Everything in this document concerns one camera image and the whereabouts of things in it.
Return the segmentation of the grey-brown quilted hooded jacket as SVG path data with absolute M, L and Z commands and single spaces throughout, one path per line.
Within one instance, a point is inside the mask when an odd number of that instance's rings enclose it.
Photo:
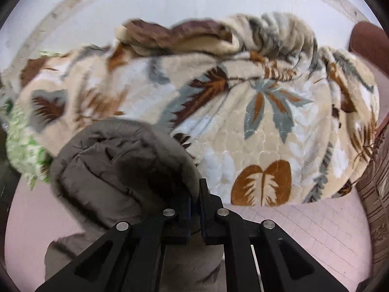
M 200 226 L 200 174 L 170 135 L 125 119 L 75 135 L 50 169 L 52 193 L 81 233 L 53 241 L 42 291 L 225 291 L 223 247 Z M 165 207 L 190 197 L 191 238 L 164 245 Z

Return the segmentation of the pink quilted mattress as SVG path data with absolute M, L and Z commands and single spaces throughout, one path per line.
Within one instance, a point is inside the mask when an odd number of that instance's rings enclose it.
M 349 291 L 370 275 L 369 225 L 357 191 L 314 204 L 228 208 L 255 222 L 274 220 Z M 5 231 L 5 267 L 10 278 L 21 291 L 34 291 L 45 279 L 48 245 L 81 231 L 49 185 L 38 182 L 31 189 L 20 180 Z

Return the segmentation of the beige leaf-print blanket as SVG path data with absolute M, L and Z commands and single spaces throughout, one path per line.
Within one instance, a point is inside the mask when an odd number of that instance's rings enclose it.
M 17 100 L 52 155 L 103 119 L 155 125 L 241 206 L 339 196 L 370 160 L 379 101 L 363 61 L 277 12 L 170 28 L 132 19 L 109 48 L 29 60 Z

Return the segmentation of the green checkered pillow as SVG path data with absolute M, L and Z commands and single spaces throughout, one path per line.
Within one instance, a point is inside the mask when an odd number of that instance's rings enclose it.
M 38 181 L 49 183 L 53 158 L 32 136 L 21 107 L 5 94 L 1 94 L 1 126 L 7 133 L 5 148 L 12 167 L 31 189 Z

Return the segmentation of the striped floral sofa cushion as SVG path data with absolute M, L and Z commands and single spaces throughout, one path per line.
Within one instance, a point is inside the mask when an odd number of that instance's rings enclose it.
M 388 259 L 388 127 L 375 141 L 372 158 L 356 184 L 365 209 L 372 245 L 372 275 Z

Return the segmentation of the dark red headboard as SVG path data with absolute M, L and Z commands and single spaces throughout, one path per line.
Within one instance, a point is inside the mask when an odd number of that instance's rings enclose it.
M 367 22 L 358 22 L 349 41 L 349 50 L 372 62 L 388 75 L 389 41 L 385 31 Z

